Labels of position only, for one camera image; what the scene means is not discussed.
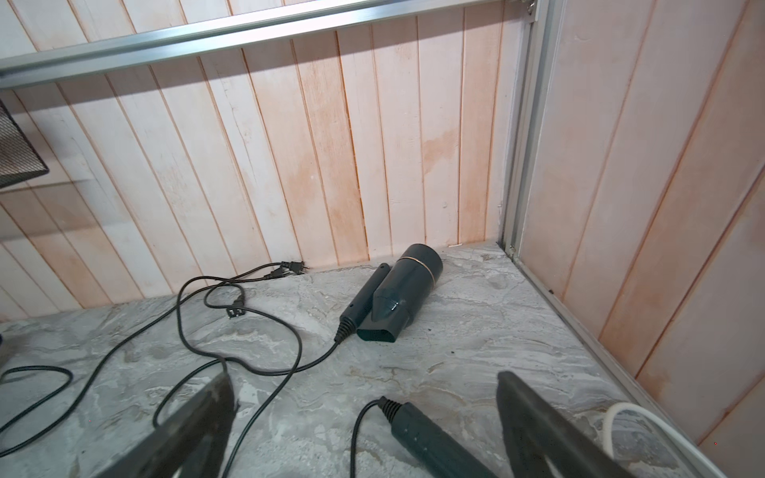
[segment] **vertical wood plank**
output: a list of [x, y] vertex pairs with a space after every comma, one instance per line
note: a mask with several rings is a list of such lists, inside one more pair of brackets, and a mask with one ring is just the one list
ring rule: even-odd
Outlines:
[[[273, 2], [232, 2], [234, 14], [278, 6]], [[310, 265], [335, 265], [332, 230], [324, 201], [298, 69], [290, 41], [244, 48], [265, 130], [298, 238]]]
[[[27, 181], [27, 184], [34, 188], [37, 200], [63, 231], [113, 303], [143, 298], [109, 239], [93, 218], [80, 193], [71, 184], [67, 173], [24, 111], [18, 98], [6, 92], [0, 93], [0, 98], [3, 98], [8, 111], [50, 168], [48, 174]], [[10, 289], [5, 290], [14, 296]], [[39, 315], [31, 313], [24, 305], [22, 307], [32, 317]]]
[[34, 195], [112, 303], [143, 298], [112, 243], [72, 184], [35, 187]]
[[743, 7], [656, 4], [563, 294], [592, 333], [614, 305]]
[[392, 255], [393, 250], [372, 27], [360, 25], [338, 30], [337, 39], [369, 256], [371, 259], [386, 257]]
[[337, 261], [366, 261], [369, 253], [335, 33], [298, 37], [293, 43]]
[[[65, 1], [45, 2], [42, 7], [37, 0], [19, 0], [14, 5], [37, 48], [86, 41]], [[111, 86], [104, 76], [93, 75], [62, 82], [60, 87], [97, 154], [108, 165], [111, 178], [141, 225], [165, 277], [173, 288], [180, 287], [188, 277], [197, 275], [199, 268]]]
[[425, 237], [457, 244], [464, 9], [417, 17]]
[[[119, 0], [77, 0], [73, 6], [89, 41], [135, 33]], [[223, 238], [152, 72], [142, 66], [107, 77], [201, 271], [233, 275]]]
[[59, 311], [75, 311], [81, 308], [53, 269], [1, 207], [0, 242]]
[[[230, 15], [225, 0], [182, 0], [189, 23]], [[200, 57], [218, 113], [273, 260], [299, 260], [300, 248], [241, 49]]]
[[601, 336], [631, 373], [645, 361], [765, 164], [763, 49], [765, 2], [750, 2]]
[[422, 190], [417, 22], [397, 18], [372, 25], [394, 254], [425, 242]]
[[34, 45], [8, 0], [0, 0], [0, 31], [3, 37], [3, 41], [0, 41], [0, 58], [35, 52]]
[[0, 288], [5, 290], [27, 315], [39, 317], [58, 312], [54, 303], [3, 246], [0, 246], [0, 271]]
[[28, 315], [11, 299], [11, 296], [0, 288], [0, 322], [27, 317]]
[[765, 371], [763, 177], [637, 376], [695, 440]]
[[146, 241], [60, 90], [49, 84], [16, 93], [143, 295], [170, 294]]
[[730, 478], [757, 476], [765, 443], [765, 379], [761, 379], [699, 448]]
[[34, 193], [30, 190], [3, 193], [0, 194], [0, 204], [83, 307], [111, 304], [98, 281]]
[[500, 45], [500, 71], [496, 81], [494, 125], [491, 134], [491, 159], [489, 165], [489, 190], [486, 206], [487, 241], [499, 241], [503, 223], [505, 183], [508, 179], [508, 156], [512, 153], [515, 131], [513, 118], [518, 116], [519, 105], [515, 103], [518, 70], [525, 61], [521, 52], [523, 28], [528, 11], [520, 2], [505, 1]]
[[565, 6], [520, 256], [565, 288], [653, 0]]
[[61, 88], [177, 291], [200, 269], [111, 86], [103, 76], [88, 76]]
[[465, 8], [460, 131], [460, 242], [486, 238], [487, 188], [503, 3]]
[[[186, 22], [177, 0], [130, 1], [125, 6], [139, 32]], [[229, 264], [233, 261], [239, 273], [267, 262], [265, 243], [199, 60], [181, 58], [151, 68], [226, 243]], [[218, 265], [218, 274], [228, 277], [225, 264]]]
[[[0, 47], [2, 56], [34, 52], [31, 40], [5, 0], [0, 2], [0, 19], [3, 22], [0, 31], [3, 31], [9, 39], [2, 42]], [[3, 95], [6, 104], [15, 104], [13, 93], [4, 92]], [[93, 211], [143, 295], [151, 297], [169, 294], [170, 288], [157, 262], [152, 257], [138, 227], [128, 214], [122, 198], [117, 194], [109, 175], [106, 174], [90, 141], [63, 100], [58, 88], [54, 84], [40, 85], [22, 89], [17, 92], [17, 95], [18, 99], [24, 98], [27, 107], [31, 110], [29, 122], [22, 115], [19, 123], [22, 130], [30, 137], [38, 151], [41, 150], [43, 142], [53, 150], [56, 159], [69, 178], [75, 182], [76, 188]], [[24, 107], [18, 104], [14, 107], [19, 112], [24, 110]], [[40, 138], [41, 141], [34, 142], [38, 135], [43, 138]], [[50, 268], [41, 267], [40, 261], [33, 259], [30, 259], [33, 260], [30, 264], [25, 264], [19, 257], [17, 260], [25, 268], [34, 267], [35, 272], [30, 272], [29, 269], [28, 272], [61, 310], [79, 308], [63, 285], [60, 287], [54, 285], [60, 281], [57, 279], [53, 281], [47, 276], [47, 272], [52, 274]]]

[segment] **black mesh basket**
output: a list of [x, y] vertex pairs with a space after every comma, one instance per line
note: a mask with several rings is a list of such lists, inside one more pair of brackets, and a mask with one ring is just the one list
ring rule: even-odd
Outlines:
[[48, 168], [0, 102], [0, 188], [42, 176]]

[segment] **strain relief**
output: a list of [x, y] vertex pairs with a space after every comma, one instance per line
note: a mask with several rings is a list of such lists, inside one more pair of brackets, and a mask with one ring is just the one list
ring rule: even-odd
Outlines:
[[356, 325], [353, 321], [347, 317], [340, 318], [340, 325], [337, 326], [337, 333], [335, 334], [335, 342], [340, 343], [347, 339], [356, 332]]
[[393, 423], [393, 417], [396, 416], [399, 408], [401, 408], [400, 403], [394, 402], [393, 400], [388, 400], [384, 396], [380, 397], [379, 402], [377, 402], [377, 406], [380, 407], [380, 410], [382, 410], [385, 418], [388, 419], [388, 423]]

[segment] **black plastic handle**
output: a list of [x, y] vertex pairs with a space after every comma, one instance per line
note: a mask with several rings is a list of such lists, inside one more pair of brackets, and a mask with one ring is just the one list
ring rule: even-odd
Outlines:
[[391, 432], [436, 478], [496, 478], [411, 402], [396, 412]]

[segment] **white power cord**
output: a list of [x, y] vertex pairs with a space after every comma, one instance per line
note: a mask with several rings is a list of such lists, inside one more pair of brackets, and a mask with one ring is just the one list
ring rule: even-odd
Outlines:
[[667, 422], [657, 417], [655, 414], [651, 413], [645, 408], [629, 402], [621, 402], [611, 405], [611, 407], [606, 412], [606, 416], [603, 418], [603, 451], [606, 452], [606, 455], [608, 455], [611, 459], [614, 458], [614, 419], [619, 414], [619, 412], [625, 410], [635, 411], [648, 418], [653, 423], [659, 425], [659, 427], [664, 430], [675, 441], [676, 444], [690, 451], [693, 456], [696, 457], [696, 459], [698, 459], [698, 461], [700, 461], [704, 466], [706, 466], [715, 476], [718, 478], [727, 478], [725, 473], [721, 472], [720, 469], [711, 462], [711, 460], [709, 460], [693, 443], [683, 437], [675, 428], [671, 427]]

